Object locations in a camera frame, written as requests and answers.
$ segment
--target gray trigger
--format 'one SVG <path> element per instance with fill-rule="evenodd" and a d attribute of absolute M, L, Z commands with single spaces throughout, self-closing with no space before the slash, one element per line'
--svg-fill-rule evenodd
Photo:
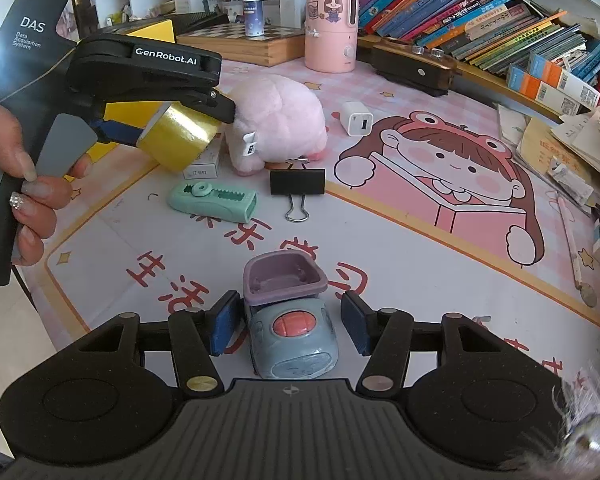
<path fill-rule="evenodd" d="M 39 175 L 65 176 L 76 161 L 96 142 L 98 136 L 80 117 L 58 114 L 46 136 L 36 171 Z M 12 260 L 20 258 L 18 244 L 13 245 Z"/>

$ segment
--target chessboard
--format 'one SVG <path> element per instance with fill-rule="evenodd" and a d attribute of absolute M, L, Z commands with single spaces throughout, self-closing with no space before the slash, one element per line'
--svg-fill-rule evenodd
<path fill-rule="evenodd" d="M 243 23 L 225 23 L 178 36 L 179 44 L 217 52 L 223 59 L 274 66 L 304 56 L 304 30 L 265 25 L 264 35 L 248 38 Z"/>

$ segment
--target yellow tape roll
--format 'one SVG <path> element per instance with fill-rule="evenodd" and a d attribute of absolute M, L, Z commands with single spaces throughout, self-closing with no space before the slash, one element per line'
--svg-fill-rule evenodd
<path fill-rule="evenodd" d="M 139 137 L 136 146 L 171 171 L 182 171 L 205 151 L 220 121 L 179 102 L 165 103 Z"/>

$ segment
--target pink plush toy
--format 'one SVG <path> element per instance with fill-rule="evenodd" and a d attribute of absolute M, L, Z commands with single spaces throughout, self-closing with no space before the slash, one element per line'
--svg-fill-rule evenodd
<path fill-rule="evenodd" d="M 324 113 L 306 86 L 281 75 L 255 75 L 237 84 L 230 97 L 235 122 L 226 130 L 226 141 L 236 173 L 256 173 L 265 162 L 322 158 L 327 145 Z M 253 132 L 252 153 L 245 155 Z"/>

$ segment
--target pink water dispenser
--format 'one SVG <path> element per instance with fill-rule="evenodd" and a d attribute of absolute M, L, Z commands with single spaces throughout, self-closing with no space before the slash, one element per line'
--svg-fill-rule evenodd
<path fill-rule="evenodd" d="M 328 73 L 356 66 L 358 0 L 306 0 L 304 64 Z"/>

